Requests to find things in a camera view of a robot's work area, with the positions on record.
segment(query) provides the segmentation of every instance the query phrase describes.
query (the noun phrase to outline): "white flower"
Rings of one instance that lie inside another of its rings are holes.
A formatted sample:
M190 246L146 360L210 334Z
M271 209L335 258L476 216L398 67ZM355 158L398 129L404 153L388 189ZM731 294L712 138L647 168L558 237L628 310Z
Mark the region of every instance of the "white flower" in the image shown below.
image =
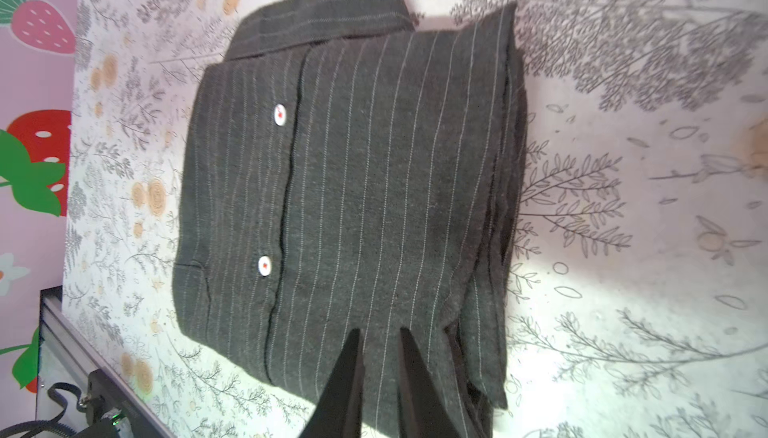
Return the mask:
M13 266L13 255L5 253L0 255L0 296L8 293L11 288L11 281L20 279L29 273L29 269L23 266Z

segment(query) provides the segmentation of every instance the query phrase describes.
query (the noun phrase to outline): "shirt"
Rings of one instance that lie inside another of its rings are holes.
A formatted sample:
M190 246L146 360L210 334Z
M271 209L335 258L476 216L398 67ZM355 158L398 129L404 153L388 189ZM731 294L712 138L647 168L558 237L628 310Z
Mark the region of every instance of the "shirt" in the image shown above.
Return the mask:
M317 401L360 328L363 420L395 436L408 327L458 432L489 436L524 168L513 15L416 32L404 0L287 0L245 18L190 120L182 332Z

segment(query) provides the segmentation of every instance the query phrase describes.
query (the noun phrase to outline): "pink wallpaper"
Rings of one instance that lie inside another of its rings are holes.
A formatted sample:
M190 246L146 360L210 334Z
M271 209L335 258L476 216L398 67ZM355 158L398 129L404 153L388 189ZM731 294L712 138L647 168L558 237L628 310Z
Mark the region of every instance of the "pink wallpaper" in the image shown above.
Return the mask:
M41 1L60 12L74 31L77 0ZM0 28L0 129L27 112L72 106L74 55L29 47L13 31ZM23 208L11 188L0 188L0 350L30 343L38 322L38 292L61 284L64 261L66 217ZM14 274L23 276L9 281ZM22 352L0 354L0 429L34 418L34 394L20 390L12 375Z

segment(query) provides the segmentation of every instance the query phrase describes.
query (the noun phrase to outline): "white button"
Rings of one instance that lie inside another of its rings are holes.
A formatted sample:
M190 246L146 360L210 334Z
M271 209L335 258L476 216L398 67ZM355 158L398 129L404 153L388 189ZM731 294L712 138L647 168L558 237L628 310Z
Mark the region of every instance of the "white button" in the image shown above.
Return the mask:
M264 255L259 259L259 273L261 273L261 276L267 276L271 272L272 260L270 260L270 257Z
M283 107L283 105L275 107L275 123L280 126L286 124L286 107Z

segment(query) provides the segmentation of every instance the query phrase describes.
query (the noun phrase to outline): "floral tablecloth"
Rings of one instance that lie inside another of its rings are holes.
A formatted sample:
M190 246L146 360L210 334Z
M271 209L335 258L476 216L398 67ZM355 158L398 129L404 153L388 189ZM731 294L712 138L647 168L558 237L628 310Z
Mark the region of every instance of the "floral tablecloth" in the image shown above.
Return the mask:
M275 1L79 0L64 312L178 436L294 436L312 411L182 336L170 292L198 80ZM407 1L430 29L508 0ZM768 436L768 0L517 1L496 435Z

